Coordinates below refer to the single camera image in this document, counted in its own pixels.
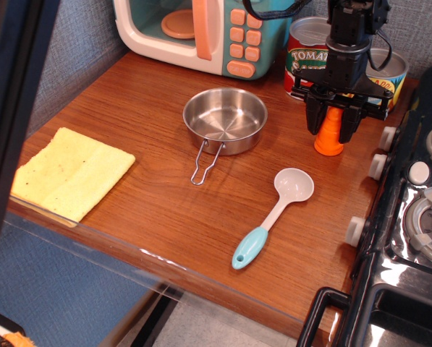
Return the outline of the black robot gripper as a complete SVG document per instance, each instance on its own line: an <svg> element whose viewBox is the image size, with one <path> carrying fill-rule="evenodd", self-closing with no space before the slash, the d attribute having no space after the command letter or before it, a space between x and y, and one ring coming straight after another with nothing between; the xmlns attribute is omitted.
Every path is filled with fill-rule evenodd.
<svg viewBox="0 0 432 347"><path fill-rule="evenodd" d="M372 82L367 65L373 64L370 48L371 35L364 35L356 43L346 43L344 38L329 36L326 39L328 57L324 69L296 69L291 95L306 103L308 131L317 135L327 109L342 109L339 142L348 143L356 132L360 120L369 116L384 120L389 112L391 91ZM369 98L381 100L381 105L368 102Z"/></svg>

